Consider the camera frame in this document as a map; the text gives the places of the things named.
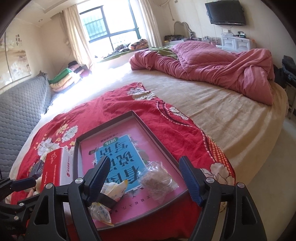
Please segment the window with dark frame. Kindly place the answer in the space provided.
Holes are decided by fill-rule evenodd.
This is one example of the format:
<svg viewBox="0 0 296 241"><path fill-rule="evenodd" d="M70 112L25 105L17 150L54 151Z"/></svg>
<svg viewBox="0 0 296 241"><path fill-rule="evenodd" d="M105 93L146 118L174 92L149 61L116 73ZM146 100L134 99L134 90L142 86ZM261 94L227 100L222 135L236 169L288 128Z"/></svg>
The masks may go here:
<svg viewBox="0 0 296 241"><path fill-rule="evenodd" d="M105 58L121 45L141 38L130 1L108 2L80 11L90 50L96 58Z"/></svg>

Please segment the yellow white snack packet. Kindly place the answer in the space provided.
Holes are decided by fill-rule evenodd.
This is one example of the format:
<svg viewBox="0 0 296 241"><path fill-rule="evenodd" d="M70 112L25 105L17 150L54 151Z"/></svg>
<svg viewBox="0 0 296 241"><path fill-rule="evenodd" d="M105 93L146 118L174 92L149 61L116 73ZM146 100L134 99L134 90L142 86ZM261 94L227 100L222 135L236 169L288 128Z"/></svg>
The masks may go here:
<svg viewBox="0 0 296 241"><path fill-rule="evenodd" d="M108 226L114 226L111 221L110 212L121 200L128 186L128 180L114 183L104 183L99 197L89 207L92 219L102 222Z"/></svg>

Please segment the pink book tray box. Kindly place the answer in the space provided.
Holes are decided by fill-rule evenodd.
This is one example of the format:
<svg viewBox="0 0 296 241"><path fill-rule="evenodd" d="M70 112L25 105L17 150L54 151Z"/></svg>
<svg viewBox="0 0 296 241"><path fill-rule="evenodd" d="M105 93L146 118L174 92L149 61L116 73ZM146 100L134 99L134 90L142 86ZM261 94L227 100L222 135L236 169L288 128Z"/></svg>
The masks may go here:
<svg viewBox="0 0 296 241"><path fill-rule="evenodd" d="M74 177L84 176L102 156L110 158L107 183L128 180L125 194L110 212L115 227L155 213L188 192L175 158L133 111L113 118L76 139ZM150 161L162 162L179 185L162 203L153 200L138 181L137 172Z"/></svg>

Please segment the cream curtain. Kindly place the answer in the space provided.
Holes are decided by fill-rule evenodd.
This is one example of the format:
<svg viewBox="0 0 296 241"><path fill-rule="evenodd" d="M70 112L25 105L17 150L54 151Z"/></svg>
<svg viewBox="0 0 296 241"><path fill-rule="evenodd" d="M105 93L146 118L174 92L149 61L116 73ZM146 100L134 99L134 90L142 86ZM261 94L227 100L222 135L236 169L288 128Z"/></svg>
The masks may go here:
<svg viewBox="0 0 296 241"><path fill-rule="evenodd" d="M75 4L64 9L63 14L73 56L78 64L86 66L90 69L93 57L89 49L89 42L84 35L77 5Z"/></svg>
<svg viewBox="0 0 296 241"><path fill-rule="evenodd" d="M158 24L149 1L139 0L138 2L151 46L161 47L162 40L159 34Z"/></svg>

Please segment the right cream curtain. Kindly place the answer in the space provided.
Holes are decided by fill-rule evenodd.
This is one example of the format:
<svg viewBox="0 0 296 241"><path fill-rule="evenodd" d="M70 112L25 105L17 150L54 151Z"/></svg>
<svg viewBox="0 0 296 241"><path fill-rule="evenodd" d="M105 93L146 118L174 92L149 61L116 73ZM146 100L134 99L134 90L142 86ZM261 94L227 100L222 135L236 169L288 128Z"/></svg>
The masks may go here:
<svg viewBox="0 0 296 241"><path fill-rule="evenodd" d="M162 40L159 34L158 24L149 1L139 0L138 2L151 46L161 47Z"/></svg>

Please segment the clear bag brown contents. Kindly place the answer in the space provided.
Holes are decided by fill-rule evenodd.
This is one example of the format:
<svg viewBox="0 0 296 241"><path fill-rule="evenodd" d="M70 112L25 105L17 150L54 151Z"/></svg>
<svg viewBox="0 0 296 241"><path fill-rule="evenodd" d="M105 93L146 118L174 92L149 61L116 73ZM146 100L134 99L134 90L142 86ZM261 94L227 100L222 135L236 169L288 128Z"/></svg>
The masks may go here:
<svg viewBox="0 0 296 241"><path fill-rule="evenodd" d="M153 200L162 203L165 197L179 188L177 182L163 166L162 162L150 161L137 172L138 181Z"/></svg>

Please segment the left cream curtain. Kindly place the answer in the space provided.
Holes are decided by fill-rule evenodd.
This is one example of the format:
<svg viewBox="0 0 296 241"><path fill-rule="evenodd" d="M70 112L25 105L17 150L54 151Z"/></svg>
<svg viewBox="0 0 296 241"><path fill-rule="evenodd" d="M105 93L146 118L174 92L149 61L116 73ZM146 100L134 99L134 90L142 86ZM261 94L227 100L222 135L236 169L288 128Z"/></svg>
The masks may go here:
<svg viewBox="0 0 296 241"><path fill-rule="evenodd" d="M73 56L78 64L86 66L90 69L93 57L89 49L89 42L84 35L77 5L75 4L64 9L63 14Z"/></svg>

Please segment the red tissue pack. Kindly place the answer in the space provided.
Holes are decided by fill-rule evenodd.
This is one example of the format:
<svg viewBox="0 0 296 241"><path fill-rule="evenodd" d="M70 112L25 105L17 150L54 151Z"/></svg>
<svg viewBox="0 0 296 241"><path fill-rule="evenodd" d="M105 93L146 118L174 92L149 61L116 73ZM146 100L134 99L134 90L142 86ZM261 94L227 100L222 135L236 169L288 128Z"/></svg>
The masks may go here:
<svg viewBox="0 0 296 241"><path fill-rule="evenodd" d="M48 183L61 186L70 184L72 181L73 157L69 151L61 147L48 153L43 168L41 191Z"/></svg>

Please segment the cream teddy bear pink dress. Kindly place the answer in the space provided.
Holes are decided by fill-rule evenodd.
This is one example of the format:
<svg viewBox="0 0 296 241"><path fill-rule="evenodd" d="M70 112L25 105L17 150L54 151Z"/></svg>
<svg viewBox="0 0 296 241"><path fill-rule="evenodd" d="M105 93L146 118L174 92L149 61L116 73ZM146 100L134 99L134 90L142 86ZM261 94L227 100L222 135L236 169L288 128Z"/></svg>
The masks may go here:
<svg viewBox="0 0 296 241"><path fill-rule="evenodd" d="M34 195L40 194L42 190L44 189L44 182L43 182L43 176L40 176L36 180L36 185L33 188L30 188L26 190L27 192L27 198L32 197Z"/></svg>

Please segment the dark clothes on chair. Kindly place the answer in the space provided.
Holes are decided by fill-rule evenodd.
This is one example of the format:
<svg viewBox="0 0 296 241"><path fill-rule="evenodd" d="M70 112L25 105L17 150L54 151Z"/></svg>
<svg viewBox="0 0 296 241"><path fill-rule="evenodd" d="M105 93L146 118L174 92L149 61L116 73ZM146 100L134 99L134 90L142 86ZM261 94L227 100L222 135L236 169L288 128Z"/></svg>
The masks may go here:
<svg viewBox="0 0 296 241"><path fill-rule="evenodd" d="M273 66L275 83L280 85L282 88L286 88L287 84L295 87L296 83L296 65L292 57L284 56L282 59L282 67L277 68Z"/></svg>

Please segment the clothes pile on windowsill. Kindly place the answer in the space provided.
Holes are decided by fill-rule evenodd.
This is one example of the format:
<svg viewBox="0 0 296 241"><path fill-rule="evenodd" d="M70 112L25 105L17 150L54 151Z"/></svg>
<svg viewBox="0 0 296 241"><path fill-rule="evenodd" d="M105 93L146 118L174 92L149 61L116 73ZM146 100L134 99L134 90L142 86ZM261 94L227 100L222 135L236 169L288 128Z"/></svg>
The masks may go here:
<svg viewBox="0 0 296 241"><path fill-rule="evenodd" d="M134 43L129 43L129 44L121 44L119 46L117 46L112 53L108 54L107 56L104 57L104 59L106 58L110 58L125 52L129 52L129 51L136 51L136 50L141 50L141 49L145 49L148 48L149 44L148 41L146 39L140 39L137 42Z"/></svg>

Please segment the stack of folded blankets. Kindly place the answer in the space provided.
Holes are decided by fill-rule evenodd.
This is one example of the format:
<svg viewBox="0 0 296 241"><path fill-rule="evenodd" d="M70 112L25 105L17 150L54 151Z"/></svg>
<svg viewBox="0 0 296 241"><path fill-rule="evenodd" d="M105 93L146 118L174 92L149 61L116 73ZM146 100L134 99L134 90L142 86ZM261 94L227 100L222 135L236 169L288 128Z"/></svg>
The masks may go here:
<svg viewBox="0 0 296 241"><path fill-rule="evenodd" d="M80 65L77 61L72 61L68 67L62 70L57 76L49 80L49 86L55 93L70 89L80 80L88 77L91 71L86 65Z"/></svg>

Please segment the floral wall painting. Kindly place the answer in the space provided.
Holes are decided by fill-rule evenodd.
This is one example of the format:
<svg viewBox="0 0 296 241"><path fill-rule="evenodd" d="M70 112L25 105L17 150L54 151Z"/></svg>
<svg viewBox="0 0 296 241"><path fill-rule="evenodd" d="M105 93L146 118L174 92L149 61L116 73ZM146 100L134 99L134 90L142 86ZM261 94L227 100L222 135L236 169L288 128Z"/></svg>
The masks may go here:
<svg viewBox="0 0 296 241"><path fill-rule="evenodd" d="M31 74L20 35L4 33L1 37L1 88Z"/></svg>

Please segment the beige bed sheet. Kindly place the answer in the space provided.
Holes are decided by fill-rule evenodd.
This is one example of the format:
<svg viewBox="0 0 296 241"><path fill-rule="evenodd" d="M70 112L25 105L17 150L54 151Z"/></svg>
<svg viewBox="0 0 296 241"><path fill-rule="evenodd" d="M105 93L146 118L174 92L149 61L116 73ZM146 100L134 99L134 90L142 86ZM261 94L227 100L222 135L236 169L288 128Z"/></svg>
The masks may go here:
<svg viewBox="0 0 296 241"><path fill-rule="evenodd" d="M273 104L269 106L206 82L180 80L156 70L133 71L126 63L84 78L59 97L30 133L9 176L16 178L33 137L43 125L60 113L133 82L141 82L146 90L172 104L210 135L229 159L236 179L245 184L267 160L287 114L287 94L275 82L270 84Z"/></svg>

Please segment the red floral blanket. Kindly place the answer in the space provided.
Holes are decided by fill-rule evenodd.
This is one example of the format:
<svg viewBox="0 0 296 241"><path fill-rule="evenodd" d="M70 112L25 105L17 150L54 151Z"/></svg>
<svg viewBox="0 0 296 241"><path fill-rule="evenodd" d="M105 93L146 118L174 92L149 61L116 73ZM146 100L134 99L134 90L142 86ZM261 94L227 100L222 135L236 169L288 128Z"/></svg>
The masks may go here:
<svg viewBox="0 0 296 241"><path fill-rule="evenodd" d="M132 83L41 127L16 169L36 205L26 240L211 240L227 157L190 118Z"/></svg>

